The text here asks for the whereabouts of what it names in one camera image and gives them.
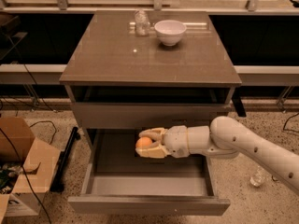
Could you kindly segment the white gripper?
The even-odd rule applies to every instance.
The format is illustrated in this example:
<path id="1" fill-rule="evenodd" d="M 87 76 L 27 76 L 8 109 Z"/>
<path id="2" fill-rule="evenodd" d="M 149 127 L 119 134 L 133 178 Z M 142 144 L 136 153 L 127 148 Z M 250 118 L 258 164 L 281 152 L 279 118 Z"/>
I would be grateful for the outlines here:
<path id="1" fill-rule="evenodd" d="M 163 159 L 169 153 L 174 158 L 189 156 L 186 126 L 174 126 L 168 130 L 162 127 L 147 129 L 142 131 L 138 136 L 148 137 L 154 142 L 147 146 L 138 145 L 135 148 L 136 153 L 140 157 Z"/>

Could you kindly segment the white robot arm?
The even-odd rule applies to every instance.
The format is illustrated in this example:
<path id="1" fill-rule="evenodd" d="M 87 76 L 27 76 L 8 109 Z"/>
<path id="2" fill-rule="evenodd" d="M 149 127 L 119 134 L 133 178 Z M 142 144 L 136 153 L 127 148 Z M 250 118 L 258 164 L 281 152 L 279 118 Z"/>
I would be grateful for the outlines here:
<path id="1" fill-rule="evenodd" d="M 150 140 L 148 145 L 135 147 L 143 158 L 186 158 L 200 154 L 232 159 L 242 153 L 299 194 L 299 156 L 263 139 L 230 117 L 217 117 L 208 126 L 148 129 L 139 136 Z"/>

